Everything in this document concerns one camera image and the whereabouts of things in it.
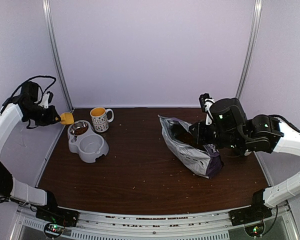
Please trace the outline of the yellow plastic scoop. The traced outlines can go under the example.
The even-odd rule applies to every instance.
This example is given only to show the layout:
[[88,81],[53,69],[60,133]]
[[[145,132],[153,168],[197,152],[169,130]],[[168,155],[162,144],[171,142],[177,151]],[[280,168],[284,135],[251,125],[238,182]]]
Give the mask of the yellow plastic scoop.
[[70,112],[65,112],[61,115],[57,115],[56,117],[54,117],[54,120],[62,125],[72,125],[75,122],[74,116]]

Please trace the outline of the purple pet food bag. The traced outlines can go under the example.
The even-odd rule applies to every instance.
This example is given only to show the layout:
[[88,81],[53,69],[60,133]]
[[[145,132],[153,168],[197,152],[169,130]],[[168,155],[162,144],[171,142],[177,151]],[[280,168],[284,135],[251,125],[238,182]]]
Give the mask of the purple pet food bag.
[[211,179],[221,171],[224,163],[219,151],[213,144],[196,144],[189,122],[161,115],[159,122],[168,149],[195,175]]

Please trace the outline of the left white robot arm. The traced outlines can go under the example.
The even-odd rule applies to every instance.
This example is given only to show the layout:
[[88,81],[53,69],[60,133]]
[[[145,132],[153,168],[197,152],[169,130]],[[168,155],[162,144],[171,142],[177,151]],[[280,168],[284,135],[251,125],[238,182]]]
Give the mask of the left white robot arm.
[[[29,79],[17,89],[20,94],[12,94],[0,110],[0,156],[11,132],[19,122],[34,121],[36,127],[45,127],[61,121],[55,107],[51,105],[53,93],[48,89],[42,90],[41,98],[38,98],[41,87]],[[51,222],[62,218],[62,211],[57,207],[57,200],[51,191],[17,180],[0,161],[0,204],[9,201],[43,206],[41,211]]]

